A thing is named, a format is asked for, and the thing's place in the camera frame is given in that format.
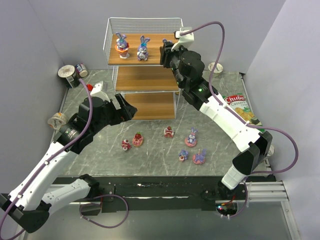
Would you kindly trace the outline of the pink bear roll cake toy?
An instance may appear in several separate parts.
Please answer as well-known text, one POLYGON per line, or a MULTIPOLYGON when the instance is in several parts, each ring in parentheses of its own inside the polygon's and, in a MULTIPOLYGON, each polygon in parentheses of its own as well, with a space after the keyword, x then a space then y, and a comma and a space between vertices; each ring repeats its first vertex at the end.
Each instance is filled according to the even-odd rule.
POLYGON ((132 148, 132 146, 131 146, 131 144, 130 144, 130 142, 129 142, 128 139, 124 139, 124 140, 122 141, 121 147, 122 147, 122 149, 123 149, 124 151, 127 151, 127 150, 129 150, 129 149, 132 148))

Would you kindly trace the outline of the pink bear strawberry donut toy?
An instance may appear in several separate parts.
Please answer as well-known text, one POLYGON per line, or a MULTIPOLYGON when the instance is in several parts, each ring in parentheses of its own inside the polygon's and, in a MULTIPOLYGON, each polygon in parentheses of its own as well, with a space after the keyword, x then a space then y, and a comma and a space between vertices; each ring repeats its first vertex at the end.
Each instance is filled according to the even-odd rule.
POLYGON ((143 144, 144 137, 141 135, 140 132, 137 132, 133 139, 132 139, 132 144, 134 147, 140 147, 143 144))

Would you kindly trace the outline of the strawberry cake slice toy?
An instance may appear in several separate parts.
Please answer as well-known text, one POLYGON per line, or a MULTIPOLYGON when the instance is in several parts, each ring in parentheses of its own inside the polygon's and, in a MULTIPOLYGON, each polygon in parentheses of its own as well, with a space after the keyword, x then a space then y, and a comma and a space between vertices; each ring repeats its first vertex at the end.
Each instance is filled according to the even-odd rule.
POLYGON ((174 130, 172 129, 171 126, 168 126, 164 129, 163 134, 164 134, 165 138, 173 138, 174 137, 174 130))

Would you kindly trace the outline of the purple bunny red bow toy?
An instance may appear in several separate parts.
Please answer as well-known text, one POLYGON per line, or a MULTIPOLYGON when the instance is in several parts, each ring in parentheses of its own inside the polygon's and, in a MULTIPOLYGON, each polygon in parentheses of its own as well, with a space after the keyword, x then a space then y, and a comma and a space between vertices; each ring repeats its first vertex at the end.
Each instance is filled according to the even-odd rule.
POLYGON ((162 40, 162 42, 163 42, 163 43, 168 42, 168 43, 171 43, 171 44, 173 43, 171 40, 167 40, 167 39, 165 39, 165 38, 162 40))

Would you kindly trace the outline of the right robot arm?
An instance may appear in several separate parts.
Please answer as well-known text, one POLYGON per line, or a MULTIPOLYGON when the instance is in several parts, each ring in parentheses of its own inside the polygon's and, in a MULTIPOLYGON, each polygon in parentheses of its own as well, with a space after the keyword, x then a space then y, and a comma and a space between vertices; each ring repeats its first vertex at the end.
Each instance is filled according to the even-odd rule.
POLYGON ((199 53, 184 46, 172 50, 174 43, 166 39, 162 42, 163 45, 159 48, 160 65, 171 69, 184 99, 213 120, 240 151, 217 185, 220 196, 227 198, 267 157, 272 135, 269 132, 261 132, 257 126, 250 127, 250 122, 244 120, 224 101, 222 95, 209 85, 202 76, 205 66, 199 53))

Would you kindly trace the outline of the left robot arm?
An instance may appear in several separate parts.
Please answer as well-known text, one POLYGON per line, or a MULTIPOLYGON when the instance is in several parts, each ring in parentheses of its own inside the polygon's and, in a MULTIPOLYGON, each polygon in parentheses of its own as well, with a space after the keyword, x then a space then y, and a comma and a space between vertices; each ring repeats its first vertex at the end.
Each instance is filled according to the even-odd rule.
POLYGON ((120 108, 112 100, 87 97, 67 124, 55 135, 45 156, 28 177, 9 194, 0 195, 0 207, 26 232, 34 233, 57 210, 80 199, 99 195, 99 182, 89 174, 49 192, 62 169, 72 162, 94 140, 104 127, 130 121, 138 111, 124 97, 115 95, 120 108))

